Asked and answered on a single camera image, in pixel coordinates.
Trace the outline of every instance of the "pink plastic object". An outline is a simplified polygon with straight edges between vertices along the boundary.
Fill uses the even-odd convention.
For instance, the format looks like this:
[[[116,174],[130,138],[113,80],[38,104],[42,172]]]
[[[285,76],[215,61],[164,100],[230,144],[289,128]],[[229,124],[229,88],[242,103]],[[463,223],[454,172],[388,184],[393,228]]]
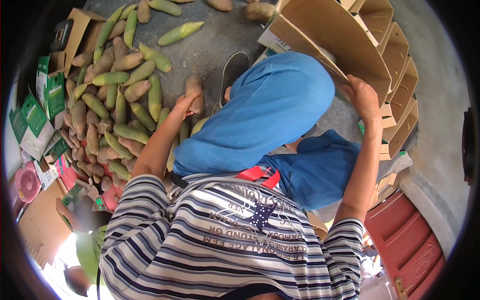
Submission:
[[[24,168],[15,173],[15,187],[18,197],[25,203],[32,202],[40,192],[42,185],[38,180],[32,161],[27,162]]]

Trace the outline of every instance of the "leg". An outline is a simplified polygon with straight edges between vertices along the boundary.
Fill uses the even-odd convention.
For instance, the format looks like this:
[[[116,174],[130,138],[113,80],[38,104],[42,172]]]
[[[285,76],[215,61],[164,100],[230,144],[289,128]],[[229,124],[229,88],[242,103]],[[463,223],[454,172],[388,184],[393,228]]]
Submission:
[[[245,72],[232,86],[231,101],[177,147],[173,171],[186,176],[251,168],[307,132],[334,93],[332,79],[315,59],[273,55]]]
[[[287,197],[313,210],[343,197],[359,151],[359,144],[328,130],[300,141],[298,154],[264,156],[257,165],[277,168]]]

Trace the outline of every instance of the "person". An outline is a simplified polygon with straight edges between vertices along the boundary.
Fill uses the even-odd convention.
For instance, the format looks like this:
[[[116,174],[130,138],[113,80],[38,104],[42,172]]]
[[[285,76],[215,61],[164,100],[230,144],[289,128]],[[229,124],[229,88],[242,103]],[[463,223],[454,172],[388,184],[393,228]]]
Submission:
[[[138,157],[102,246],[107,287],[116,299],[358,297],[383,130],[375,91],[348,76],[365,123],[360,150],[334,131],[300,139],[333,100],[324,67],[289,52],[228,78],[242,69],[232,61],[225,105],[174,152],[181,181],[168,196],[170,146],[198,94],[178,99]],[[296,153],[266,155],[284,144]],[[339,198],[321,240],[304,209]]]
[[[75,233],[75,246],[80,265],[65,269],[65,282],[70,290],[80,296],[87,297],[87,291],[96,284],[98,260],[105,231],[112,214],[105,211],[92,211],[93,201],[89,196],[83,196],[76,204],[74,212],[63,205],[57,198],[56,209],[70,223]],[[100,284],[105,285],[103,278]]]

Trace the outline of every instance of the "striped shirt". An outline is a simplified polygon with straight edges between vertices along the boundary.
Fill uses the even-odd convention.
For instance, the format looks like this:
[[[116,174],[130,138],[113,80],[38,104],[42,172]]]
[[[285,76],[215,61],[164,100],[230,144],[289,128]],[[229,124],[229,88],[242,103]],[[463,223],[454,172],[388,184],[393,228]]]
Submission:
[[[278,187],[233,176],[191,175],[169,196],[153,175],[127,184],[100,256],[116,299],[359,296],[359,220],[339,221],[321,241]]]

